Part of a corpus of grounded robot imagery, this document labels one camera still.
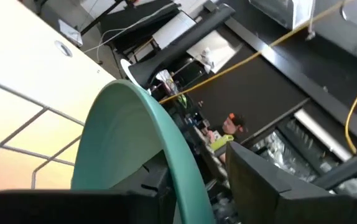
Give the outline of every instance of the metal bar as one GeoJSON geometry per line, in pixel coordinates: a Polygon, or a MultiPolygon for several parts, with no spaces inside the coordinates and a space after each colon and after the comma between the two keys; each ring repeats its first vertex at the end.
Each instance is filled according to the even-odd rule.
{"type": "Polygon", "coordinates": [[[19,128],[17,128],[15,131],[13,131],[10,135],[8,135],[5,139],[3,139],[0,142],[0,148],[10,141],[14,136],[16,136],[18,133],[20,133],[24,128],[26,128],[28,125],[30,125],[32,122],[34,122],[38,117],[40,117],[42,114],[44,114],[48,108],[43,108],[41,109],[37,114],[35,114],[31,119],[29,119],[27,122],[25,122],[23,125],[21,125],[19,128]]]}
{"type": "Polygon", "coordinates": [[[95,20],[93,20],[90,24],[88,24],[82,31],[80,31],[80,35],[85,35],[91,28],[93,28],[97,23],[101,22],[109,12],[111,12],[116,6],[118,6],[123,0],[117,0],[115,3],[107,8],[101,15],[99,15],[95,20]]]}
{"type": "Polygon", "coordinates": [[[325,175],[315,179],[312,184],[330,190],[346,180],[357,176],[357,156],[339,165],[325,175]]]}
{"type": "Polygon", "coordinates": [[[287,117],[290,114],[295,113],[295,111],[301,109],[301,107],[303,107],[304,104],[306,104],[309,101],[309,99],[310,98],[306,98],[306,99],[302,100],[300,103],[298,103],[297,105],[292,107],[290,110],[286,111],[284,114],[280,115],[278,118],[276,118],[275,120],[271,121],[269,124],[265,125],[265,127],[261,128],[256,133],[252,134],[251,136],[246,138],[244,141],[242,141],[241,145],[246,144],[248,141],[252,140],[252,138],[255,138],[259,134],[263,133],[265,130],[271,128],[273,125],[276,125],[279,121],[281,121],[285,117],[287,117]]]}
{"type": "MultiPolygon", "coordinates": [[[[173,78],[176,74],[178,74],[178,72],[180,72],[181,70],[183,70],[184,68],[186,68],[188,65],[190,65],[192,62],[194,62],[194,58],[190,59],[190,62],[187,62],[185,65],[183,65],[181,68],[179,68],[176,72],[173,73],[173,75],[171,75],[170,77],[173,78]]],[[[161,82],[160,84],[158,84],[153,90],[151,90],[151,92],[157,90],[161,85],[163,84],[163,82],[161,82]]]]}
{"type": "Polygon", "coordinates": [[[61,153],[63,153],[65,150],[67,150],[69,147],[71,147],[73,144],[75,144],[79,139],[81,138],[81,136],[78,136],[77,138],[75,138],[72,142],[68,143],[66,146],[64,146],[62,149],[60,149],[58,152],[56,152],[54,155],[52,155],[49,159],[47,159],[46,161],[44,161],[40,166],[36,167],[36,169],[33,171],[32,173],[32,183],[30,188],[31,189],[35,189],[36,186],[36,173],[37,171],[39,171],[41,168],[43,168],[44,166],[46,166],[50,161],[52,161],[53,159],[55,159],[57,156],[59,156],[61,153]]]}
{"type": "Polygon", "coordinates": [[[308,113],[301,109],[295,113],[295,118],[300,121],[308,130],[311,131],[331,152],[340,160],[346,162],[352,158],[347,151],[336,139],[334,139],[325,129],[323,129],[308,113]]]}
{"type": "MultiPolygon", "coordinates": [[[[213,11],[217,5],[211,1],[204,4],[205,9],[213,11]]],[[[236,35],[248,43],[257,51],[262,51],[262,56],[273,66],[275,66],[289,80],[295,83],[300,89],[308,94],[315,102],[330,113],[341,124],[345,124],[349,109],[331,94],[323,90],[314,81],[309,79],[300,70],[297,70],[289,61],[271,49],[266,43],[260,40],[251,31],[243,27],[238,21],[233,18],[225,22],[226,26],[231,29],[236,35]]],[[[357,114],[353,114],[350,122],[350,131],[357,137],[357,114]]]]}
{"type": "MultiPolygon", "coordinates": [[[[7,150],[10,150],[10,151],[13,151],[13,152],[22,153],[22,154],[25,154],[25,155],[28,155],[28,156],[34,156],[34,157],[38,157],[38,158],[41,158],[41,159],[50,159],[49,156],[42,155],[42,154],[39,154],[39,153],[36,153],[36,152],[27,151],[25,149],[19,149],[17,147],[4,145],[4,146],[1,146],[1,149],[7,149],[7,150]]],[[[59,162],[61,164],[65,164],[65,165],[69,165],[69,166],[74,166],[75,165],[73,162],[68,162],[68,161],[65,161],[63,159],[52,159],[52,160],[54,162],[59,162]]]]}
{"type": "Polygon", "coordinates": [[[51,107],[49,107],[49,106],[47,106],[47,105],[45,105],[45,104],[43,104],[43,103],[41,103],[41,102],[39,102],[39,101],[37,101],[37,100],[34,100],[34,99],[30,98],[29,96],[25,96],[24,94],[19,93],[18,91],[15,91],[15,90],[13,90],[12,88],[9,88],[9,87],[7,87],[7,86],[5,86],[5,85],[0,84],[0,89],[2,89],[2,90],[4,90],[4,91],[8,91],[9,93],[12,93],[12,94],[14,94],[14,95],[16,95],[16,96],[18,96],[18,97],[21,97],[21,98],[23,98],[23,99],[25,99],[25,100],[27,100],[27,101],[33,103],[33,104],[36,104],[36,105],[38,105],[38,106],[41,106],[41,107],[43,107],[43,108],[48,108],[51,112],[53,112],[53,113],[55,113],[55,114],[57,114],[57,115],[60,115],[60,116],[66,118],[66,119],[68,119],[68,120],[70,120],[70,121],[73,121],[73,122],[75,122],[76,124],[80,124],[80,125],[82,125],[82,126],[85,125],[83,122],[81,122],[81,121],[79,121],[79,120],[77,120],[77,119],[75,119],[75,118],[72,118],[71,116],[69,116],[69,115],[67,115],[67,114],[65,114],[65,113],[62,113],[62,112],[59,111],[59,110],[56,110],[56,109],[54,109],[54,108],[51,108],[51,107]]]}

